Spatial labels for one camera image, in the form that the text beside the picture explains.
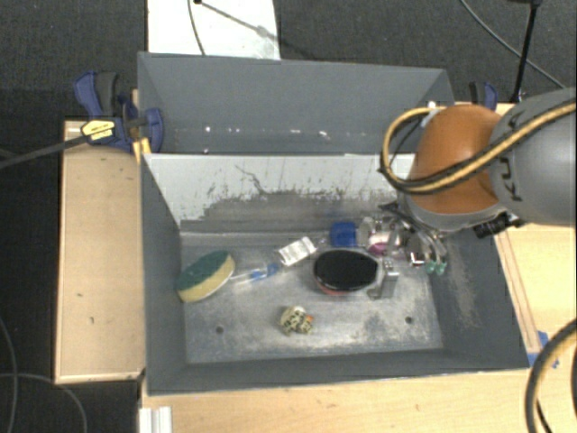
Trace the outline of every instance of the yellow sponge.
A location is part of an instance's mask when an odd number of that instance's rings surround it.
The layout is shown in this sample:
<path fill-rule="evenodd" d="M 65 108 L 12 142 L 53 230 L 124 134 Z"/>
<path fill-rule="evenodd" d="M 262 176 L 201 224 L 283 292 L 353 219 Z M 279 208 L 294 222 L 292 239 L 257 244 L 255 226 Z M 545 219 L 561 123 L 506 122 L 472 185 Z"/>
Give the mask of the yellow sponge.
<path fill-rule="evenodd" d="M 231 277 L 234 259 L 224 250 L 200 257 L 177 279 L 177 293 L 185 302 L 199 301 L 212 295 Z"/>

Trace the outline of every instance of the wooden table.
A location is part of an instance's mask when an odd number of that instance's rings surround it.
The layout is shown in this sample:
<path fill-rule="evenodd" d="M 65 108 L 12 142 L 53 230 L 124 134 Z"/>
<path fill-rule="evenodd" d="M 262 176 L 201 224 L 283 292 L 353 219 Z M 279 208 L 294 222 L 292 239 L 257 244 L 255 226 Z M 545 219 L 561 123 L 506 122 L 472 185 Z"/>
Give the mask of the wooden table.
<path fill-rule="evenodd" d="M 78 124 L 67 123 L 66 129 L 67 138 L 78 135 Z M 83 145 L 64 155 L 57 382 L 133 379 L 142 372 L 137 182 L 138 166 L 128 154 Z M 522 278 L 538 329 L 552 335 L 575 317 L 572 229 L 525 226 L 499 235 L 497 242 L 511 283 L 516 272 Z M 555 431 L 577 430 L 570 356 L 560 358 L 542 389 Z M 521 370 L 152 398 L 143 390 L 142 406 L 170 406 L 176 433 L 512 433 L 526 431 L 526 380 Z"/>

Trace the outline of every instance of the white paper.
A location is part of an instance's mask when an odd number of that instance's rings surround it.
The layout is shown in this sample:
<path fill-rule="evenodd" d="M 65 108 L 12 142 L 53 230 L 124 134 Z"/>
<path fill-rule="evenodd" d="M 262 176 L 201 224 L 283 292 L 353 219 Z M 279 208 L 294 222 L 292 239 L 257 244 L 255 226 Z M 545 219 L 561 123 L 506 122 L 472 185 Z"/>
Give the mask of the white paper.
<path fill-rule="evenodd" d="M 272 0 L 190 0 L 190 6 L 206 55 L 280 59 Z M 188 0 L 148 0 L 148 50 L 200 54 Z"/>

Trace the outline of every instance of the black carpet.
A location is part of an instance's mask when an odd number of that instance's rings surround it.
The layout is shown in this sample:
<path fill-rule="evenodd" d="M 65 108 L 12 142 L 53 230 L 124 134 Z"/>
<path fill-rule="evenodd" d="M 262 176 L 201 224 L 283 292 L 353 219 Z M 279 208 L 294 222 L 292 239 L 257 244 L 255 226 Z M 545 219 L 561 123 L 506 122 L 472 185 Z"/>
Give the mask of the black carpet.
<path fill-rule="evenodd" d="M 527 0 L 466 0 L 520 51 Z M 274 0 L 284 59 L 343 60 L 447 69 L 457 99 L 489 81 L 506 100 L 517 57 L 476 23 L 459 0 Z M 0 0 L 0 149 L 27 152 L 58 141 L 82 109 L 73 80 L 87 69 L 120 74 L 136 87 L 137 51 L 146 49 L 146 0 Z M 529 58 L 575 85 L 577 0 L 544 0 Z M 527 68 L 523 89 L 556 88 Z M 0 316 L 19 369 L 51 377 L 59 237 L 60 160 L 40 158 L 0 170 Z M 11 370 L 0 337 L 0 373 Z M 81 431 L 74 403 L 42 382 L 21 381 L 14 433 Z M 72 387 L 91 432 L 135 431 L 135 382 Z M 0 378 L 0 433 L 11 380 Z"/>

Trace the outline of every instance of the wooden board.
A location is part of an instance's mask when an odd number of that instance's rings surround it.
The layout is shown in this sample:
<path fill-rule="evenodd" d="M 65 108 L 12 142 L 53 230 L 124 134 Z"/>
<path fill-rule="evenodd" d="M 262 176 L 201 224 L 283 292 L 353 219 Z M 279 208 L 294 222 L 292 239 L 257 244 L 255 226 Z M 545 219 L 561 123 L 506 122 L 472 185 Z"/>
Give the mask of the wooden board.
<path fill-rule="evenodd" d="M 66 123 L 66 139 L 79 123 Z M 124 380 L 144 367 L 138 167 L 87 144 L 64 153 L 55 351 L 59 383 Z"/>

